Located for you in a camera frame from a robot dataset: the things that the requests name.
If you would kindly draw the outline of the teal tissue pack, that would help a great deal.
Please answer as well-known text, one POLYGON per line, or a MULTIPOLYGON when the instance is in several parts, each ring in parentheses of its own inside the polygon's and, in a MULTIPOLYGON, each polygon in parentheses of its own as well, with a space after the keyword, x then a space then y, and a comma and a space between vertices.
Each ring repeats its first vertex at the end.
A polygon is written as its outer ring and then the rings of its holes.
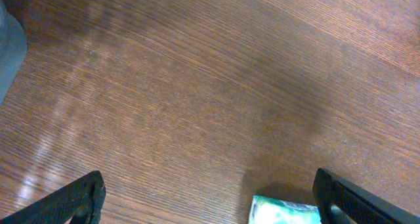
POLYGON ((253 196, 248 224, 320 224, 316 206, 253 196))

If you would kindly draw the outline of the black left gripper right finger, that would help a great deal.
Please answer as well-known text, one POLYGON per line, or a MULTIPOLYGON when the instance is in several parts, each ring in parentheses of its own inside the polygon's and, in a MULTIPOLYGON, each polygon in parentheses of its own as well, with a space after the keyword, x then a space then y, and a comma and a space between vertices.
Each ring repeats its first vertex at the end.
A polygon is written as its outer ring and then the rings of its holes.
POLYGON ((319 168, 312 186, 322 223, 418 223, 409 213, 343 177, 319 168))

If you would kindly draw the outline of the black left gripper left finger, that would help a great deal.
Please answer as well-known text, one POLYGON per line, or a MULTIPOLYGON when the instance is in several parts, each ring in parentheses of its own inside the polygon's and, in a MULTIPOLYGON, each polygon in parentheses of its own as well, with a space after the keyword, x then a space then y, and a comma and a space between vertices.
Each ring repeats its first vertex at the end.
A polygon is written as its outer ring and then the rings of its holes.
POLYGON ((98 224, 105 197, 101 172, 92 171, 1 222, 98 224))

